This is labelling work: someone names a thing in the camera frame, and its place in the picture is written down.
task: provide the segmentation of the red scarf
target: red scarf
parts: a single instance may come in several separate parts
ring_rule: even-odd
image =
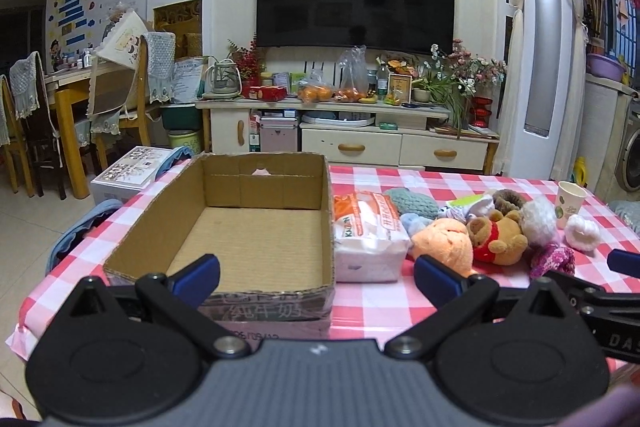
[[[498,223],[491,222],[491,233],[489,238],[484,242],[481,247],[474,247],[474,259],[476,261],[483,261],[484,263],[492,263],[495,261],[495,253],[489,250],[489,243],[498,239]]]

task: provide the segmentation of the washing machine door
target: washing machine door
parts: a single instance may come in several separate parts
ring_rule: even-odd
[[[626,144],[621,170],[625,190],[640,190],[640,129],[634,131]]]

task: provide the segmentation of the brown fluffy scrunchie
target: brown fluffy scrunchie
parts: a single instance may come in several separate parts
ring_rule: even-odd
[[[526,200],[515,190],[503,188],[497,190],[494,194],[494,206],[496,210],[500,210],[503,216],[506,216],[511,210],[520,210]]]

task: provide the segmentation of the green knitted item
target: green knitted item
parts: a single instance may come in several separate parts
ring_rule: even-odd
[[[438,217],[438,204],[430,196],[412,192],[408,188],[390,188],[385,192],[393,204],[398,208],[398,214],[418,214],[427,219]]]

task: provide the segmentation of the gold panel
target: gold panel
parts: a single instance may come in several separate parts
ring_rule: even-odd
[[[202,55],[201,13],[202,0],[179,2],[154,10],[156,31],[175,33],[175,58]],[[197,35],[200,36],[200,49]]]

